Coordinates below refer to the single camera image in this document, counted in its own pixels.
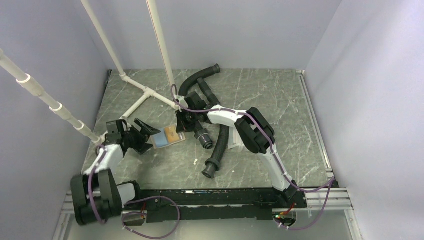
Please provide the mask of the tan leather card holder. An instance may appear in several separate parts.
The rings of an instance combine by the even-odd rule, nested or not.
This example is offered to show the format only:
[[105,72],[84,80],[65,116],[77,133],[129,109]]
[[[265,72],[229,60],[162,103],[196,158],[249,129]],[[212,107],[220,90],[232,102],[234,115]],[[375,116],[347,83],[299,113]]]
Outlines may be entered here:
[[154,149],[161,149],[181,143],[186,140],[184,133],[177,133],[177,124],[172,124],[159,129],[159,133],[150,137]]

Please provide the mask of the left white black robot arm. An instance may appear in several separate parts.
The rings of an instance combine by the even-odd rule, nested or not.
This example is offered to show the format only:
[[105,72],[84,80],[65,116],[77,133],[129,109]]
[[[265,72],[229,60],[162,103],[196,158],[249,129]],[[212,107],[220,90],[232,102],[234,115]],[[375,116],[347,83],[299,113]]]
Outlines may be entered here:
[[114,173],[129,149],[139,155],[150,150],[153,145],[149,139],[160,130],[138,118],[133,125],[124,119],[109,121],[106,130],[104,142],[95,150],[93,164],[70,181],[74,215],[80,226],[105,224],[120,216],[125,205],[137,210],[144,203],[139,184],[135,180],[117,184]]

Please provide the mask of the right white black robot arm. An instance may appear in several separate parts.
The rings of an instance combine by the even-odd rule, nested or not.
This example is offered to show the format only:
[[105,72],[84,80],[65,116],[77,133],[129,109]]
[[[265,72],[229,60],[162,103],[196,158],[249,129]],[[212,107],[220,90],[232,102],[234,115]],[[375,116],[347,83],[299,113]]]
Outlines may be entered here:
[[194,97],[183,98],[185,105],[180,103],[181,99],[181,96],[173,99],[179,107],[178,126],[182,126],[185,131],[189,129],[188,121],[183,117],[187,115],[189,121],[228,127],[230,135],[236,132],[244,147],[258,155],[266,166],[272,186],[277,191],[276,203],[282,208],[287,208],[295,201],[295,195],[300,189],[287,173],[278,155],[274,129],[257,108],[235,110],[222,107],[220,104],[207,106],[197,93]]

